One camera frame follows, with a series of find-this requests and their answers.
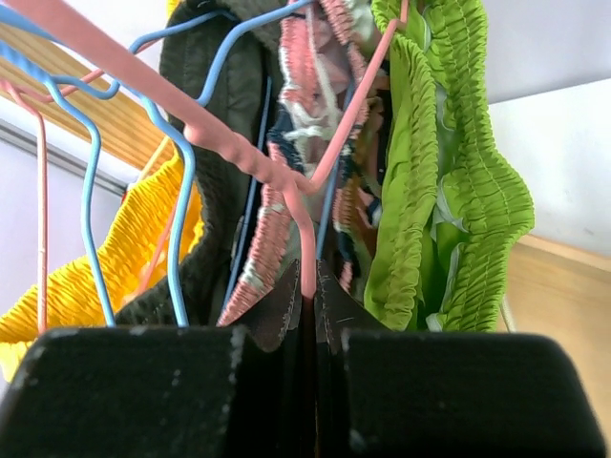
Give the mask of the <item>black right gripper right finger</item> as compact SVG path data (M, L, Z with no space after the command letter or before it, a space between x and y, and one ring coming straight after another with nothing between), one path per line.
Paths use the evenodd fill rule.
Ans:
M340 285L323 260L316 262L314 296L318 455L350 457L348 383L342 336L346 330L384 330Z

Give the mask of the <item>lime green shorts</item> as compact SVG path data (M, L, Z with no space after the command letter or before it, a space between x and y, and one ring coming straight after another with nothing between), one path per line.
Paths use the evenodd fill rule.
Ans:
M534 226L521 176L495 145L479 1L409 7L392 38L392 122L367 311L390 329L496 329L510 252Z

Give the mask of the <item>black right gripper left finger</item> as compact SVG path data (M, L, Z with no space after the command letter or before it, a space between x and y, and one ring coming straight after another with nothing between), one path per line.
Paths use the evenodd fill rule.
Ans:
M312 435L301 265L234 324L246 332L228 427L230 457L301 457Z

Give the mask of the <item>pink hanger of green shorts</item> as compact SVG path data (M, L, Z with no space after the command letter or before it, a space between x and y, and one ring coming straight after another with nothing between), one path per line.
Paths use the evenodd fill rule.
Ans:
M121 79L136 91L147 91L155 104L164 104L168 112L178 117L182 116L188 145L194 144L218 154L221 143L229 137L229 134L231 132L236 134L186 94L156 75L147 65L65 2L9 1L3 6L2 12L16 17L19 23L26 25L27 31L45 38L51 37L66 47L74 46L77 52L92 59L107 73ZM389 22L380 38L366 73L355 90L334 137L328 143L325 155L321 158L313 176L309 178L318 191L330 174L333 162L350 134L361 104L368 96L377 69L390 46L393 34L397 29L406 26L408 14L409 3L404 1L401 4L400 16ZM299 186L299 192L301 195L314 194L306 190L304 185Z

